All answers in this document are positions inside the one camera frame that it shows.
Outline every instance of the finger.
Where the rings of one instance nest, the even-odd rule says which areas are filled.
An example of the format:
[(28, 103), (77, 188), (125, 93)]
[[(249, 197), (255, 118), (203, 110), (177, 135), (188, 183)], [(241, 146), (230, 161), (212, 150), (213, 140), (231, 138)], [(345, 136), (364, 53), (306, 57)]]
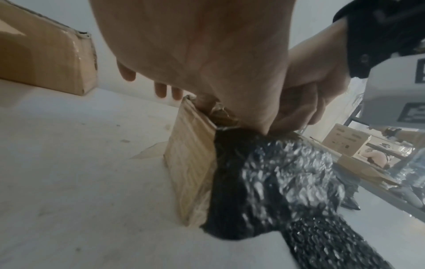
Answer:
[(271, 127), (273, 133), (286, 133), (302, 129), (317, 110), (317, 85), (315, 83), (300, 86), (302, 97), (300, 105), (288, 116), (277, 118)]
[(155, 81), (154, 88), (156, 96), (159, 98), (167, 97), (167, 85)]
[(118, 60), (116, 61), (116, 65), (118, 66), (118, 70), (120, 71), (121, 77), (126, 81), (134, 81), (136, 79), (136, 72), (127, 68)]
[(183, 99), (183, 90), (177, 87), (171, 87), (171, 95), (173, 96), (174, 100), (180, 101)]
[(203, 113), (209, 115), (216, 105), (217, 98), (212, 95), (197, 95), (195, 99), (195, 107)]
[(317, 100), (316, 112), (311, 117), (309, 121), (309, 125), (313, 125), (319, 122), (320, 119), (322, 119), (323, 114), (325, 113), (325, 109), (326, 109), (326, 101), (324, 98), (319, 97)]

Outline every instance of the black sleeve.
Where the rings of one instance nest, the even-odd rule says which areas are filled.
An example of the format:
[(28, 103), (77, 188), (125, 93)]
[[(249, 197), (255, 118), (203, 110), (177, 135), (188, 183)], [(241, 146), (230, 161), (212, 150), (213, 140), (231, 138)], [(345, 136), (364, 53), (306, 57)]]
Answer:
[(346, 18), (350, 76), (367, 78), (371, 68), (398, 52), (415, 54), (425, 39), (425, 0), (354, 0), (335, 14)]

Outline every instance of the open cardboard box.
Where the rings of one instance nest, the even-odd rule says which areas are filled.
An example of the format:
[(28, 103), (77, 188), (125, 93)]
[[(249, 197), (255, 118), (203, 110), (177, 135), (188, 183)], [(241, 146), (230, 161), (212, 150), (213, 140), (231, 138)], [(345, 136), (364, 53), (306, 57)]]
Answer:
[[(191, 97), (185, 97), (180, 105), (164, 159), (177, 195), (179, 214), (188, 226), (200, 226), (206, 221), (216, 170), (217, 126), (236, 124), (220, 108), (207, 117), (195, 108)], [(295, 133), (284, 138), (302, 139)]]
[(0, 0), (0, 78), (84, 95), (97, 85), (90, 34)]

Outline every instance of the bubble wrap bubble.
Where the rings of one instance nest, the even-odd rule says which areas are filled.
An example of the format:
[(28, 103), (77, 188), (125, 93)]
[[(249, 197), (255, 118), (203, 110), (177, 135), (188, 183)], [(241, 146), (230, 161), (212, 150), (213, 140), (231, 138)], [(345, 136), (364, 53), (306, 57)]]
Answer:
[(240, 240), (280, 230), (306, 215), (334, 214), (344, 197), (329, 153), (307, 142), (220, 129), (214, 143), (217, 170), (202, 226), (210, 235)]
[(282, 229), (300, 269), (393, 268), (341, 217), (305, 217)]

